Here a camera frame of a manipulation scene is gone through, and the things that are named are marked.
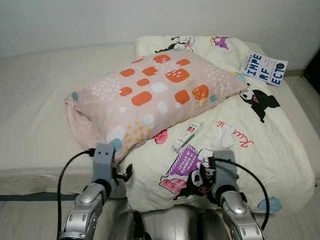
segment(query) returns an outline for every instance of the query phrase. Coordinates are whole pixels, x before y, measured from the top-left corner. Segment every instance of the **black cartoon character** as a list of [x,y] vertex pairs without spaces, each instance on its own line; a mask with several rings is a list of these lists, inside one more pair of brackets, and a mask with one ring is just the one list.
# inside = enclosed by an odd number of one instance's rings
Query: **black cartoon character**
[[203,196],[207,194],[214,180],[215,169],[209,162],[202,162],[200,169],[194,170],[186,181],[186,188],[183,188],[173,200],[179,197],[189,197],[190,195]]
[[251,105],[251,108],[259,116],[260,121],[264,123],[264,117],[266,115],[266,108],[277,108],[280,107],[278,101],[273,95],[268,96],[263,91],[252,90],[251,87],[246,88],[240,92],[240,97],[246,103]]
[[170,46],[168,46],[168,48],[166,49],[161,49],[159,51],[154,51],[155,53],[160,53],[160,52],[164,52],[164,51],[168,51],[168,50],[172,50],[172,49],[186,49],[189,50],[191,52],[193,52],[194,50],[192,49],[192,45],[195,43],[196,39],[192,36],[176,36],[176,37],[172,37],[171,41],[175,40],[175,43],[172,43]]

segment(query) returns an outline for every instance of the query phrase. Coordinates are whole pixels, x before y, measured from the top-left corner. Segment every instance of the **white wall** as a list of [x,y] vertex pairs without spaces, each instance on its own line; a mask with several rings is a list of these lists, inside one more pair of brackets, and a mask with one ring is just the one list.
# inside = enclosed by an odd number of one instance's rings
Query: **white wall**
[[234,36],[304,68],[320,46],[320,0],[0,0],[0,58],[143,35]]

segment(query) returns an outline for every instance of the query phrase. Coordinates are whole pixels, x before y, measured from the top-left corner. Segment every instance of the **white bed sheet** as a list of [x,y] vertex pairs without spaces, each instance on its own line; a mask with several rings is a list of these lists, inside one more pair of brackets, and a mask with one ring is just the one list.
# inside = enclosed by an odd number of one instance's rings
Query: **white bed sheet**
[[[259,48],[249,45],[254,51]],[[0,195],[56,191],[63,165],[82,150],[69,131],[65,96],[134,59],[134,45],[127,44],[49,51],[0,61]],[[284,86],[271,91],[319,176],[320,141],[293,93]],[[63,192],[81,192],[91,175],[90,158],[76,160],[65,174]]]

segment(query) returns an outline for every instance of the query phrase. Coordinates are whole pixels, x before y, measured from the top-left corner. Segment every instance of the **cartoon character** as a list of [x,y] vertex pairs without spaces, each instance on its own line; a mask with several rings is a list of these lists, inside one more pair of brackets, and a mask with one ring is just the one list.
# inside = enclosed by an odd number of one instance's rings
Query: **cartoon character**
[[186,49],[191,52],[194,50],[192,49],[192,45],[195,43],[196,39],[192,36],[176,36],[172,37],[171,41],[175,40],[175,43],[172,43],[168,48],[159,50],[159,51],[154,51],[155,53],[160,53],[172,49]]
[[213,45],[213,43],[215,44],[215,46],[220,46],[220,48],[225,48],[225,49],[229,49],[226,43],[227,39],[230,39],[231,37],[229,36],[213,36],[210,40],[211,45]]
[[214,180],[215,169],[209,162],[202,162],[200,168],[194,170],[186,181],[186,188],[182,188],[180,193],[173,198],[177,200],[179,197],[189,197],[190,195],[203,196],[207,194]]
[[[270,204],[270,212],[272,212],[272,213],[278,212],[278,211],[280,211],[280,209],[282,209],[282,204],[281,204],[280,199],[278,199],[274,196],[269,198],[269,204]],[[265,199],[263,199],[258,204],[258,208],[261,209],[262,211],[266,211],[267,203],[266,203]]]
[[162,130],[159,134],[153,137],[156,144],[164,144],[168,138],[168,130]]
[[259,116],[260,121],[264,123],[264,117],[266,115],[266,108],[277,108],[280,104],[273,95],[268,96],[263,91],[252,90],[251,87],[246,88],[240,92],[240,97],[243,101],[251,105],[251,108]]

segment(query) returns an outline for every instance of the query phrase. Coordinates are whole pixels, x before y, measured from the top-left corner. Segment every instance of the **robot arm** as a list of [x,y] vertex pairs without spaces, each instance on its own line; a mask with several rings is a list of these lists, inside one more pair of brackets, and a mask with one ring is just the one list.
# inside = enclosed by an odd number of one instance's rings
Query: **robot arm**
[[112,168],[115,149],[111,144],[98,144],[93,156],[93,183],[75,199],[75,206],[69,213],[63,232],[58,240],[92,240],[97,220],[111,192],[117,184],[114,178],[125,182],[132,175],[132,165],[125,174],[119,174]]
[[237,185],[237,168],[234,165],[215,161],[223,159],[235,162],[231,150],[215,151],[209,161],[215,164],[215,183],[211,187],[213,202],[222,207],[222,218],[230,230],[233,240],[263,240],[263,232],[251,211],[243,200]]

